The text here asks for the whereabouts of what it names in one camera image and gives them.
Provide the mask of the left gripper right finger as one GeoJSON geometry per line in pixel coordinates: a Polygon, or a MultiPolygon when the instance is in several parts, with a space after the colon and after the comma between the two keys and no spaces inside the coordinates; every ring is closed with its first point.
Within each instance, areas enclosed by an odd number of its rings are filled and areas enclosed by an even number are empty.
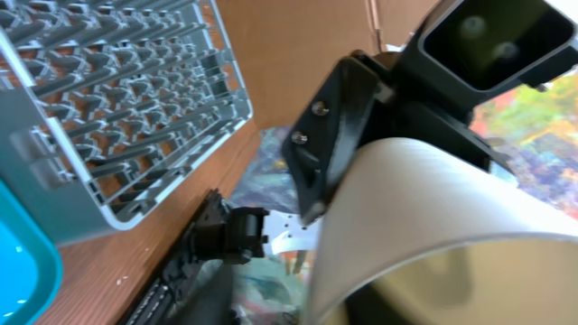
{"type": "Polygon", "coordinates": [[[505,154],[492,149],[435,100],[420,88],[395,87],[395,98],[389,102],[392,135],[431,144],[485,172],[493,163],[510,171],[505,154]]]}

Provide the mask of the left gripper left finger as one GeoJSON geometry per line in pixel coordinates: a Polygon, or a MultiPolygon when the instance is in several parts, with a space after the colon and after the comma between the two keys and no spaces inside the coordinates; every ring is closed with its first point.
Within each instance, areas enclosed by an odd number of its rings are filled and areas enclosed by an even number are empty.
{"type": "Polygon", "coordinates": [[[356,151],[393,96],[387,70],[364,51],[341,58],[282,145],[296,188],[300,222],[313,223],[331,205],[356,151]]]}

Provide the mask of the white cup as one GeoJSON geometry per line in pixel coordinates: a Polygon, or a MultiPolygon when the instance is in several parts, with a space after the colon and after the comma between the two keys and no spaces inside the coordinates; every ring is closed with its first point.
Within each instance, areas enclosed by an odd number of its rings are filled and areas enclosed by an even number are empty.
{"type": "Polygon", "coordinates": [[[424,142],[356,155],[322,220],[306,324],[574,324],[577,223],[424,142]]]}

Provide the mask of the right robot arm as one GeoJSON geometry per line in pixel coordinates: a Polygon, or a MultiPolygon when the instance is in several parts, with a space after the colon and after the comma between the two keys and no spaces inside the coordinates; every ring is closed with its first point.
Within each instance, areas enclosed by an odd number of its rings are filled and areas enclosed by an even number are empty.
{"type": "Polygon", "coordinates": [[[211,190],[197,211],[189,248],[196,259],[243,265],[253,259],[317,247],[322,222],[261,207],[234,207],[211,190]]]}

